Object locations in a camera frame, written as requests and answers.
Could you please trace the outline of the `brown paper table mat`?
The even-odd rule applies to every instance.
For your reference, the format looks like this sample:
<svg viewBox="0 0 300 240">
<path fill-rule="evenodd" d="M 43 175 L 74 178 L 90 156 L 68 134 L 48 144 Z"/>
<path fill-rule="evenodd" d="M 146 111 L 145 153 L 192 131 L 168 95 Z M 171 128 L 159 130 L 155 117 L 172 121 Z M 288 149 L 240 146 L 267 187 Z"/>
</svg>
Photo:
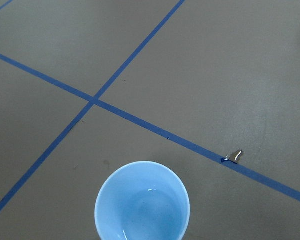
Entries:
<svg viewBox="0 0 300 240">
<path fill-rule="evenodd" d="M 300 240 L 300 0 L 0 0 L 0 240 L 97 240 L 120 167 L 183 181 L 186 240 Z"/>
</svg>

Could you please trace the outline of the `light blue plastic cup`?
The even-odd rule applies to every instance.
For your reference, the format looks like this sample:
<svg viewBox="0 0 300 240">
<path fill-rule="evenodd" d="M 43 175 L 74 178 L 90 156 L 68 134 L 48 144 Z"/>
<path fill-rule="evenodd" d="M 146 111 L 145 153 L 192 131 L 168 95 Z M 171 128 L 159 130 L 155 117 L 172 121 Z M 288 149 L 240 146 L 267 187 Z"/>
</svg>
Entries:
<svg viewBox="0 0 300 240">
<path fill-rule="evenodd" d="M 102 240 L 181 240 L 190 215 L 190 198 L 182 180 L 152 161 L 129 163 L 111 174 L 94 208 Z"/>
</svg>

